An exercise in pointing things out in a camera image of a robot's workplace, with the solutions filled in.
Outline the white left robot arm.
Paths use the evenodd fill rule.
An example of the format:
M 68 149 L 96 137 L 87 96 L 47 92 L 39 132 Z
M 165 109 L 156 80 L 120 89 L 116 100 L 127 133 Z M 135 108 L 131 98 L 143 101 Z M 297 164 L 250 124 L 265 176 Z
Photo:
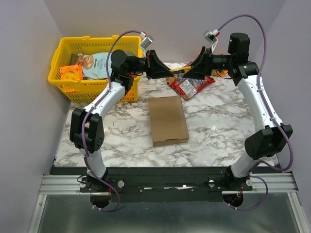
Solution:
M 111 56 L 111 78 L 104 91 L 84 109 L 76 108 L 71 115 L 69 139 L 84 153 L 87 174 L 91 186 L 98 192 L 107 188 L 106 167 L 101 155 L 104 142 L 103 119 L 111 108 L 131 89 L 133 75 L 145 73 L 148 79 L 172 77 L 174 74 L 164 65 L 154 50 L 144 58 L 123 50 L 115 50 Z

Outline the yellow utility knife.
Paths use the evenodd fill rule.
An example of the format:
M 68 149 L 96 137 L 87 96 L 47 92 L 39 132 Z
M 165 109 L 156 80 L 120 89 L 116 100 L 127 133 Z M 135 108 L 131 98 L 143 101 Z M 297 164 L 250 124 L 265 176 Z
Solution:
M 180 68 L 174 68 L 171 69 L 170 72 L 173 74 L 180 74 L 180 73 L 187 73 L 192 69 L 191 66 L 186 66 L 186 67 L 180 67 Z

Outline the brown cardboard express box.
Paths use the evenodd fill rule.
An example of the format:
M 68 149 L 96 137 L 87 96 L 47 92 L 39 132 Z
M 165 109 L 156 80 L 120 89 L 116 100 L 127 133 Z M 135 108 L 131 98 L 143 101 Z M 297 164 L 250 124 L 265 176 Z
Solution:
M 189 132 L 180 96 L 148 99 L 154 147 L 187 143 Z

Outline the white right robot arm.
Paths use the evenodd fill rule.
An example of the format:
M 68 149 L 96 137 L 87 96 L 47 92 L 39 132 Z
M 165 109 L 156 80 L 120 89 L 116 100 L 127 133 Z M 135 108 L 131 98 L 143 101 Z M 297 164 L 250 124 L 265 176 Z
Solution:
M 228 54 L 215 55 L 218 35 L 218 30 L 205 33 L 204 38 L 211 47 L 201 49 L 184 78 L 202 80 L 214 70 L 227 70 L 248 104 L 256 132 L 245 140 L 245 153 L 226 169 L 223 179 L 227 189 L 235 190 L 247 180 L 250 169 L 283 150 L 293 129 L 278 117 L 264 90 L 257 64 L 248 60 L 249 36 L 245 33 L 231 34 Z

